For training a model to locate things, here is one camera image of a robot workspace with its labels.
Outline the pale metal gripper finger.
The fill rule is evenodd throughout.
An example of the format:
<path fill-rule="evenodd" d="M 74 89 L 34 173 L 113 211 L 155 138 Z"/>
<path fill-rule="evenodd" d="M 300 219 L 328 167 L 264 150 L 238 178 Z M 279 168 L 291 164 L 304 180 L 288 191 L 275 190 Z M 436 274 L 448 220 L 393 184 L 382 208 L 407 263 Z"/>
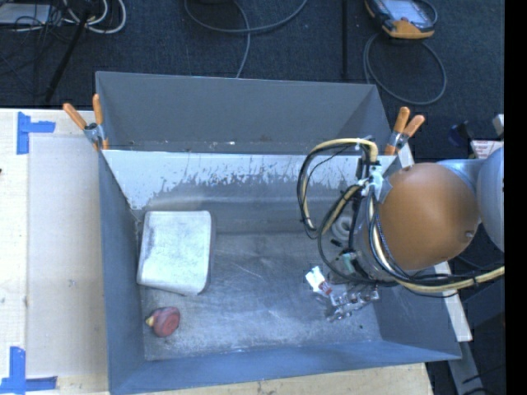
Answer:
<path fill-rule="evenodd" d="M 335 322 L 349 318 L 353 315 L 355 308 L 351 304 L 344 304 L 339 306 L 330 306 L 326 311 L 326 319 L 329 322 Z"/>
<path fill-rule="evenodd" d="M 365 287 L 360 290 L 352 288 L 338 293 L 333 297 L 335 306 L 364 306 L 380 298 L 379 291 L 374 287 Z"/>

